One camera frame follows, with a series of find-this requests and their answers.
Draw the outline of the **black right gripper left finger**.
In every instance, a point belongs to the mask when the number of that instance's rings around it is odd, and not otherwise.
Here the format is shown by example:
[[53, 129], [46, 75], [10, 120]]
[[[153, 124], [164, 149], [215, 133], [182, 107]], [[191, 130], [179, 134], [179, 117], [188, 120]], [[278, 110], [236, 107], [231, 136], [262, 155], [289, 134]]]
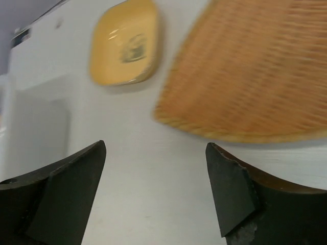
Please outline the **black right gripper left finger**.
[[106, 159], [105, 142], [1, 182], [1, 244], [81, 244]]

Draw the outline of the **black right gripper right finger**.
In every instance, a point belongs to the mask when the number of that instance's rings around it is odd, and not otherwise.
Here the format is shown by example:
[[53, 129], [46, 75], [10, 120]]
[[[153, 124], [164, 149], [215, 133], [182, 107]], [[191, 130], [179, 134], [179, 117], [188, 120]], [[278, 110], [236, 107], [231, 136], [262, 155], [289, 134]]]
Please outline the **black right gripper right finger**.
[[326, 191], [260, 170], [214, 143], [205, 150], [228, 244], [326, 244]]

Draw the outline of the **woven bamboo triangular tray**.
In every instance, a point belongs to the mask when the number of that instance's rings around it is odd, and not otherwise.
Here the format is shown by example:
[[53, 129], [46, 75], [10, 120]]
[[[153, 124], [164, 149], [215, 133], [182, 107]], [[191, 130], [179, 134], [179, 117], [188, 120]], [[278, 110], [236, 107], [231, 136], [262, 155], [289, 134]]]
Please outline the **woven bamboo triangular tray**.
[[210, 1], [154, 117], [228, 142], [326, 137], [326, 1]]

